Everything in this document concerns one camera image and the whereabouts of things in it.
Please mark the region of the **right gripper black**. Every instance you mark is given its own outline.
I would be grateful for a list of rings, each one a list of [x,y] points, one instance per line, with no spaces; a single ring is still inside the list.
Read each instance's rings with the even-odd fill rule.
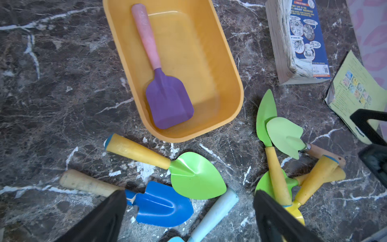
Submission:
[[[371,145],[358,153],[360,160],[374,176],[387,187],[387,143],[368,123],[368,120],[387,121],[387,113],[366,109],[358,109],[350,116],[352,122],[371,141]]]

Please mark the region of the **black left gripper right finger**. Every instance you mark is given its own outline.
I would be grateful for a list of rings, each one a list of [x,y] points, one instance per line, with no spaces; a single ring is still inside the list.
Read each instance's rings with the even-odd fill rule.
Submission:
[[[321,241],[264,191],[255,192],[254,209],[263,242]]]

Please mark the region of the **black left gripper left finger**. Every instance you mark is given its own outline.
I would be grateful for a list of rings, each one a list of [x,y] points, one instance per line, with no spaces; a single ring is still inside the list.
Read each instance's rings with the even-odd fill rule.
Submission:
[[[57,241],[116,242],[126,206],[125,192],[122,190],[113,192]]]

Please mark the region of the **light blue shovel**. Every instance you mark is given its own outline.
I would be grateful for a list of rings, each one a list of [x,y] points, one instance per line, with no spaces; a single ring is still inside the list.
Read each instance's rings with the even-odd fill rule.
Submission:
[[[229,214],[238,201],[239,196],[236,191],[227,188],[227,191],[219,197],[199,225],[193,230],[188,242],[201,242]]]

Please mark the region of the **small yellow shovel yellow handle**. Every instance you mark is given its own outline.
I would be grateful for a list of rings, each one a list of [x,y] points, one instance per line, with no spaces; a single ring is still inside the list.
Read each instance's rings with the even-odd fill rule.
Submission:
[[[337,159],[323,155],[311,172],[306,176],[301,184],[301,188],[295,196],[295,200],[290,207],[285,209],[295,217],[298,222],[305,225],[304,218],[299,211],[299,207],[324,184],[342,180],[346,177],[345,172],[340,168]]]

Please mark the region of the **purple shovel pink handle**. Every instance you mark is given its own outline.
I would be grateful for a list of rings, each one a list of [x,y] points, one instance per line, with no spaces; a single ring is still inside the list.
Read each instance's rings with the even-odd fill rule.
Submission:
[[[155,126],[165,130],[188,121],[193,117],[194,107],[184,84],[175,77],[165,75],[162,70],[145,5],[135,4],[131,10],[142,44],[154,70],[154,80],[146,89],[146,98]]]

